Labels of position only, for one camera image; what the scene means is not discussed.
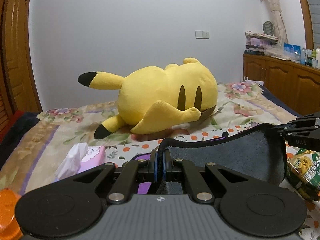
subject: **bottle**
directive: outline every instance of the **bottle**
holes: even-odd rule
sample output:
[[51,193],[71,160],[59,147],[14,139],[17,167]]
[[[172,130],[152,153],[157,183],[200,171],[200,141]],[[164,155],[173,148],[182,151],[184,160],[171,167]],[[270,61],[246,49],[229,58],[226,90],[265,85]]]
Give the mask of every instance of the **bottle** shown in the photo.
[[306,65],[312,67],[312,50],[307,49]]
[[305,48],[303,48],[303,49],[301,50],[300,63],[301,63],[302,65],[305,65],[305,64],[306,64],[306,49],[305,49]]
[[318,47],[318,49],[316,49],[316,60],[317,60],[316,68],[320,69],[320,47]]

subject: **wooden door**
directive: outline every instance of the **wooden door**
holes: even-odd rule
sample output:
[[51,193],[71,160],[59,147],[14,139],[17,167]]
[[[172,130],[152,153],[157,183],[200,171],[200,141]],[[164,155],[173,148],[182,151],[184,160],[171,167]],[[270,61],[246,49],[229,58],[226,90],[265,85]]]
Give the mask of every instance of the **wooden door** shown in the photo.
[[29,0],[5,0],[2,55],[10,97],[15,110],[39,112],[28,40]]
[[265,60],[254,57],[244,57],[244,76],[249,80],[264,80]]
[[289,93],[292,89],[293,66],[266,60],[266,69],[264,86],[287,106],[291,106]]
[[[2,8],[4,0],[0,0],[0,26],[2,22]],[[0,53],[0,133],[9,122],[9,118],[12,116],[12,109],[8,99],[7,88],[4,82],[2,58]]]
[[290,88],[292,108],[302,115],[320,111],[320,74],[295,68],[293,83]]

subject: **wooden cabinet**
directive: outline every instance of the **wooden cabinet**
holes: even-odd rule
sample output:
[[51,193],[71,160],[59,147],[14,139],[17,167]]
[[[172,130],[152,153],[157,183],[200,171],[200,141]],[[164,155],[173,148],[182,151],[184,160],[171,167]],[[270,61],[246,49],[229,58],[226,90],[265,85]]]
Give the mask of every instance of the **wooden cabinet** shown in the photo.
[[296,69],[292,82],[292,108],[306,115],[320,111],[320,75]]
[[281,62],[266,61],[264,85],[277,98],[282,98],[286,105],[290,104],[290,82],[293,66],[282,65]]
[[320,111],[320,70],[271,57],[244,54],[243,75],[302,115]]
[[250,70],[250,79],[263,81],[265,75],[265,60],[244,57],[244,68]]

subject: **green snack package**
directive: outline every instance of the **green snack package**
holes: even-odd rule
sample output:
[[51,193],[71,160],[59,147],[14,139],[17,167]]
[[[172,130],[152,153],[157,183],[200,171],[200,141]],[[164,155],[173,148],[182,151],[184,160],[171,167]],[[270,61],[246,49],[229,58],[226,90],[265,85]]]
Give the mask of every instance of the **green snack package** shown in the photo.
[[300,149],[287,159],[287,180],[306,200],[320,200],[320,153]]

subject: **light switch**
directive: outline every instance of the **light switch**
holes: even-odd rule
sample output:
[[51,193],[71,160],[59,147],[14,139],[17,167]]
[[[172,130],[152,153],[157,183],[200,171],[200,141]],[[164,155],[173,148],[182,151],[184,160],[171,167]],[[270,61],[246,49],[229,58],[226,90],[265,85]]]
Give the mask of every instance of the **light switch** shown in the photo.
[[202,31],[196,31],[196,39],[202,39],[203,32]]
[[210,39],[209,32],[202,32],[202,38],[203,39]]

